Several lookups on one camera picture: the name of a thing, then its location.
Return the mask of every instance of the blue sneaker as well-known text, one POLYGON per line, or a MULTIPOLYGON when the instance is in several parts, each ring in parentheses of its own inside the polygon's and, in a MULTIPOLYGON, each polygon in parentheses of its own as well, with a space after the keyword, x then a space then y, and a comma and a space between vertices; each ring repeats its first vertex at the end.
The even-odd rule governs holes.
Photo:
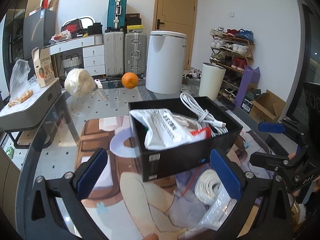
POLYGON ((253 32, 252 31, 245 31, 244 29, 240 29, 239 33, 236 34, 237 38, 246 39, 250 43, 253 43, 253 32))

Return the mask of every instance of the silver suitcase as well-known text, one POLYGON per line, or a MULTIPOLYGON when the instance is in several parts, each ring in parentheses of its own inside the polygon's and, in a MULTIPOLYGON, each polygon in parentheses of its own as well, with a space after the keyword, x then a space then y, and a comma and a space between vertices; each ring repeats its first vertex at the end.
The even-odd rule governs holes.
POLYGON ((110 32, 104 35, 104 62, 107 76, 124 74, 124 33, 110 32))
POLYGON ((147 35, 127 33, 124 36, 124 71, 144 77, 147 69, 147 35))

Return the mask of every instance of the open black box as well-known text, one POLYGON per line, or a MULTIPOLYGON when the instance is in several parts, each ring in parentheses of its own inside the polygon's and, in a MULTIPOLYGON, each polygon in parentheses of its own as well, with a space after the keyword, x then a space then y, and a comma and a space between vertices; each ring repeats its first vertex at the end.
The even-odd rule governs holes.
MULTIPOLYGON (((137 151, 137 156, 139 156, 137 159, 138 171, 142 174, 144 182, 188 171, 208 163, 210 162, 210 152, 215 148, 219 149, 221 154, 229 152, 242 130, 242 126, 208 97, 198 97, 195 100, 203 109, 207 109, 215 119, 224 122, 229 132, 171 149, 149 151, 144 146, 147 129, 130 115, 131 137, 133 144, 137 146, 135 150, 137 151)), ((180 98, 129 103, 129 110, 152 108, 167 108, 174 114, 182 114, 198 119, 196 114, 183 105, 180 98)))

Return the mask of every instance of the screw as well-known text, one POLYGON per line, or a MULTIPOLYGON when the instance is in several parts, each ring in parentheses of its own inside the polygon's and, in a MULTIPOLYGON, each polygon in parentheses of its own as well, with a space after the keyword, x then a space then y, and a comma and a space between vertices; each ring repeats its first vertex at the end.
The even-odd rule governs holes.
POLYGON ((67 172, 66 174, 64 174, 64 177, 66 179, 71 179, 73 177, 73 173, 71 171, 67 172))
POLYGON ((40 183, 41 181, 43 181, 43 179, 44 179, 44 177, 38 176, 38 177, 36 178, 36 182, 40 183))
POLYGON ((253 173, 251 171, 248 171, 245 173, 245 176, 248 178, 248 179, 252 179, 253 178, 253 173))
POLYGON ((279 176, 279 175, 277 175, 277 176, 276 176, 276 181, 281 182, 281 181, 282 181, 282 177, 279 176))

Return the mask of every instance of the white canister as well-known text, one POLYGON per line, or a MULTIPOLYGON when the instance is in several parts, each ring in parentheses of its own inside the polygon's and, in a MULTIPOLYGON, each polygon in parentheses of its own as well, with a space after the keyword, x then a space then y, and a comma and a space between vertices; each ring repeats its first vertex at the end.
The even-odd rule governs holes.
POLYGON ((146 88, 160 94, 179 93, 182 85, 187 36, 169 31, 150 34, 146 88))
POLYGON ((226 69, 215 64, 203 63, 199 96, 216 100, 226 69))

